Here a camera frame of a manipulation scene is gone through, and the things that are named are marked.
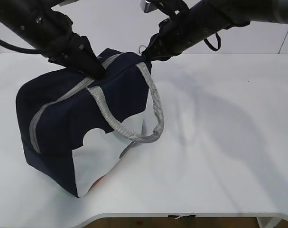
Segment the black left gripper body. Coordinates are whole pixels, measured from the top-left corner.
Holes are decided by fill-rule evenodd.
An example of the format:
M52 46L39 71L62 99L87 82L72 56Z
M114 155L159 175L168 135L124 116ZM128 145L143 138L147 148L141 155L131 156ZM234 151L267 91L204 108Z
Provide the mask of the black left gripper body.
M38 48L45 49L44 56L51 63L69 67L67 58L70 45L90 42L86 36L80 36L72 30L71 19L58 11L42 10L38 14Z

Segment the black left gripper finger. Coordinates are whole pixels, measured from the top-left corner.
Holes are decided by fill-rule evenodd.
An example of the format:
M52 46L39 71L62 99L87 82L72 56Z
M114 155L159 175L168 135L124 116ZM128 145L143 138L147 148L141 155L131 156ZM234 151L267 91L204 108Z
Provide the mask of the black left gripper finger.
M90 78L100 80L105 76L105 69L90 45L70 45L67 58L68 66L83 72Z

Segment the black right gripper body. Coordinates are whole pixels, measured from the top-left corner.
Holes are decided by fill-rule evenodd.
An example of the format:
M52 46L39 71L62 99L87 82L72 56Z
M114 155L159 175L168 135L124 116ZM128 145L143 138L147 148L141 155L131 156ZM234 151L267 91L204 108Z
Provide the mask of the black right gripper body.
M146 61L168 61L171 57L176 57L181 53L174 53L170 50L165 35L173 30L177 24L172 20L163 20L159 23L159 31L154 34L149 41L148 46L141 53Z

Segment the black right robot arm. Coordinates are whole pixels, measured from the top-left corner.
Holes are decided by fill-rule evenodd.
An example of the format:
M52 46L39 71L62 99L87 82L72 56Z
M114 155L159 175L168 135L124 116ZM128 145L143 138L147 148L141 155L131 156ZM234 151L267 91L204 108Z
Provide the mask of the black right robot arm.
M201 0L189 8L183 0L148 0L144 12L158 9L168 16L142 52L147 61L167 61L204 41L221 48L218 32L252 21L288 24L288 0Z

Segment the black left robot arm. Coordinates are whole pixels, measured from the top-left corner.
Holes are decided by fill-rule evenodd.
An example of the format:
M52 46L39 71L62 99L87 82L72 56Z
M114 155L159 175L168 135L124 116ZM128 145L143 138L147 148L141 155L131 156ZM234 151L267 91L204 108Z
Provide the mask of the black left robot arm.
M32 46L20 48L0 39L0 46L23 54L42 55L53 64L75 68L99 80L105 69L86 36L74 33L71 19L52 10L69 0L0 0L0 23Z

